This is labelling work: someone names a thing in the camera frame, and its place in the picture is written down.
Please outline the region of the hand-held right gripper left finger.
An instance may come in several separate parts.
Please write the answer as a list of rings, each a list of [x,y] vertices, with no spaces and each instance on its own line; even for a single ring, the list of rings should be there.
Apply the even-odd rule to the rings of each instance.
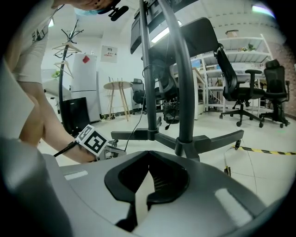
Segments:
[[[111,168],[104,177],[106,188],[118,201],[130,204],[127,217],[116,226],[132,232],[137,227],[136,192],[148,173],[148,151],[132,153],[131,159]]]

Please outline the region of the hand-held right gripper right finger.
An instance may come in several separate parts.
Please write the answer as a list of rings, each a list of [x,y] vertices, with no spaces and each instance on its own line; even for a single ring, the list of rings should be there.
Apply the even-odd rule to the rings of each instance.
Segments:
[[[190,175],[187,169],[179,163],[181,157],[149,150],[148,171],[154,182],[154,192],[148,195],[148,210],[154,205],[174,202],[188,188]]]

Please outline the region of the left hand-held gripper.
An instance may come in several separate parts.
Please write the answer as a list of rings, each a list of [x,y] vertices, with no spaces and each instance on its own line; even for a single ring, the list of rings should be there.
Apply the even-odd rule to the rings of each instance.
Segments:
[[[109,141],[92,125],[87,125],[75,138],[86,150],[96,156],[98,161],[126,155],[126,151],[117,147],[117,140]]]

